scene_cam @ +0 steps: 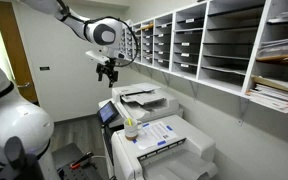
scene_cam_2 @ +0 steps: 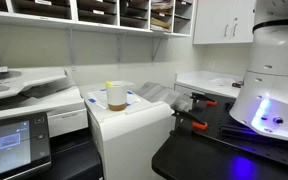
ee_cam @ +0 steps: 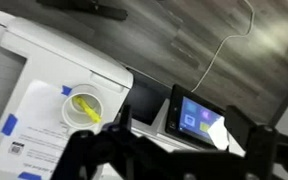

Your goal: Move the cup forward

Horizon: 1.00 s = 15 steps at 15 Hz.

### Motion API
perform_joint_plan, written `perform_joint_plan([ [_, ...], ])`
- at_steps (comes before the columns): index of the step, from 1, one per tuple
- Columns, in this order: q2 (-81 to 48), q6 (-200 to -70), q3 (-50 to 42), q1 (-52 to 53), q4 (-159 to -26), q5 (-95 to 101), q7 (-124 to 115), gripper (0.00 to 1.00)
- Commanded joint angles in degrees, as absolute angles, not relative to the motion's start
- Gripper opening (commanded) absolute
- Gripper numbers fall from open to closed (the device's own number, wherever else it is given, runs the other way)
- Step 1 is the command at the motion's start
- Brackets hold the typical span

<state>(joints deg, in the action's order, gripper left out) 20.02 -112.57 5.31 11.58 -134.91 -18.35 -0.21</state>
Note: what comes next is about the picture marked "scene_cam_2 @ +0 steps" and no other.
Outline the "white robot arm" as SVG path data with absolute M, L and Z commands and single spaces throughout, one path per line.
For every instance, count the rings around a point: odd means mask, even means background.
M 256 0 L 253 42 L 230 116 L 257 134 L 288 141 L 288 0 Z

